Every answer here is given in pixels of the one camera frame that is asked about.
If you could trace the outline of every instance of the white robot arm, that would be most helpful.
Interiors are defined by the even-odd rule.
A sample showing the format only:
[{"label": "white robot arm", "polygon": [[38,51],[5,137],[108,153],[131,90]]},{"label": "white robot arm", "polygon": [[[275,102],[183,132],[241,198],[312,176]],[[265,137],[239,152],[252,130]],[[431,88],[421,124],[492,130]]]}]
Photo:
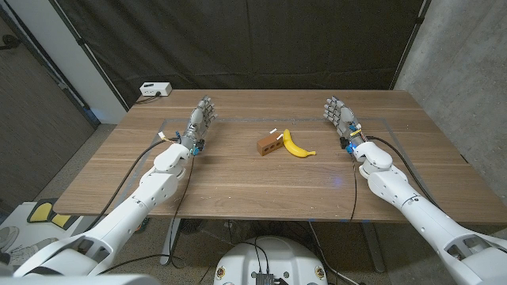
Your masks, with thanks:
[{"label": "white robot arm", "polygon": [[496,284],[507,279],[507,241],[460,226],[439,207],[413,189],[392,157],[368,141],[350,108],[333,97],[324,117],[348,141],[347,151],[363,162],[362,177],[379,198],[402,212],[418,233],[433,247],[454,280],[460,285]]},{"label": "white robot arm", "polygon": [[139,187],[93,229],[56,241],[32,256],[14,273],[95,276],[108,269],[135,229],[157,205],[169,199],[185,176],[184,165],[204,147],[203,137],[216,118],[211,99],[204,97],[192,112],[180,143],[158,155]]}]

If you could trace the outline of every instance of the power strip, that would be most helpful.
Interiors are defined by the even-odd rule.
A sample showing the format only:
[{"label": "power strip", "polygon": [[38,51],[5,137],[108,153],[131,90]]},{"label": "power strip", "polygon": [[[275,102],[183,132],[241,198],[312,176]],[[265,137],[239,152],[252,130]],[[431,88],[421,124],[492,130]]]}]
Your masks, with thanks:
[{"label": "power strip", "polygon": [[155,96],[157,92],[160,92],[160,96],[169,96],[173,87],[168,82],[144,82],[139,90],[143,96]]}]

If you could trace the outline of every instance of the yellow banana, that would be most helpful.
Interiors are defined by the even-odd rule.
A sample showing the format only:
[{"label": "yellow banana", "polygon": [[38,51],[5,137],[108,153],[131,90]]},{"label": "yellow banana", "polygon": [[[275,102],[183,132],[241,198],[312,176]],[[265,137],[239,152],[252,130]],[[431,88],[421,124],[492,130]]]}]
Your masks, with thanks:
[{"label": "yellow banana", "polygon": [[291,133],[288,130],[284,131],[284,145],[285,148],[290,152],[291,154],[294,154],[296,157],[299,158],[305,158],[308,155],[315,155],[314,151],[306,151],[302,149],[301,147],[294,144],[294,142],[291,139]]}]

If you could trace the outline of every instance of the black backdrop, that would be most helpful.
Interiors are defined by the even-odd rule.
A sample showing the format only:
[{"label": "black backdrop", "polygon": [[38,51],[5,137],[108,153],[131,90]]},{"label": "black backdrop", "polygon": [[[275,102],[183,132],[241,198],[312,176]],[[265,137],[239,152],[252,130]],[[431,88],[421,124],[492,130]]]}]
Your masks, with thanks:
[{"label": "black backdrop", "polygon": [[175,89],[388,89],[422,0],[59,0],[129,106]]}]

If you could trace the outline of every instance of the brown block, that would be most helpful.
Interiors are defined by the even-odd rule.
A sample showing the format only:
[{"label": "brown block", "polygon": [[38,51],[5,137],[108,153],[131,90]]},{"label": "brown block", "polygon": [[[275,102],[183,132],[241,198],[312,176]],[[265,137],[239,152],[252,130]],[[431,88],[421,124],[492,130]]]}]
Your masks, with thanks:
[{"label": "brown block", "polygon": [[276,140],[279,135],[281,135],[281,133],[274,132],[271,135],[268,135],[267,137],[259,140],[257,142],[257,151],[259,154],[265,156],[266,154],[269,154],[270,152],[281,148],[284,145],[284,138],[282,137],[279,140]]}]

